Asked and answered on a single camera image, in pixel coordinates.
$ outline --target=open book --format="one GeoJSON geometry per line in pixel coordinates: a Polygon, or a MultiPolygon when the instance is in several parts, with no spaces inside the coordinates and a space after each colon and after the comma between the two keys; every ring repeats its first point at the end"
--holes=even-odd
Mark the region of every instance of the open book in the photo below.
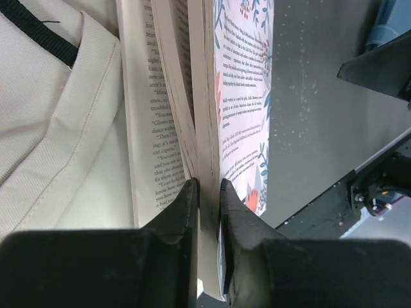
{"type": "Polygon", "coordinates": [[[136,226],[200,180],[198,274],[222,298],[219,193],[267,204],[274,0],[118,0],[136,226]]]}

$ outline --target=black strap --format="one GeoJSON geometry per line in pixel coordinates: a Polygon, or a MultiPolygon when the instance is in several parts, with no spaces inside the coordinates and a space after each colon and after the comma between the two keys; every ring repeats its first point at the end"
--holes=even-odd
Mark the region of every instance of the black strap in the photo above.
{"type": "Polygon", "coordinates": [[[0,12],[38,45],[73,67],[78,48],[47,28],[18,0],[0,0],[0,12]]]}

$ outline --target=gray table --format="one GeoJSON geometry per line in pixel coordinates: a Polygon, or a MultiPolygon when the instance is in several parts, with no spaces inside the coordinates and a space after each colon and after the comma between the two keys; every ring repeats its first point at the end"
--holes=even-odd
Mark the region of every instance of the gray table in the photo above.
{"type": "Polygon", "coordinates": [[[411,126],[407,104],[337,79],[381,1],[275,0],[268,210],[288,219],[411,126]]]}

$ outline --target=floral book cover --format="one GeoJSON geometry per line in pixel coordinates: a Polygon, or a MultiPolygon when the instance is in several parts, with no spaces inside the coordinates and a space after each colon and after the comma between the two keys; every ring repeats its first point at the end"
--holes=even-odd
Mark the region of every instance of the floral book cover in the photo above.
{"type": "Polygon", "coordinates": [[[220,176],[260,216],[267,208],[274,0],[213,4],[220,176]]]}

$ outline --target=screw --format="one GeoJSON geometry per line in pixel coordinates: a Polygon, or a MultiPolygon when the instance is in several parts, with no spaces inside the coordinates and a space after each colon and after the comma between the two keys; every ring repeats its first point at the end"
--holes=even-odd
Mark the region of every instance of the screw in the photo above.
{"type": "Polygon", "coordinates": [[[362,194],[357,194],[356,196],[355,196],[355,201],[358,201],[358,202],[363,202],[364,201],[364,196],[362,195],[362,194]]]}

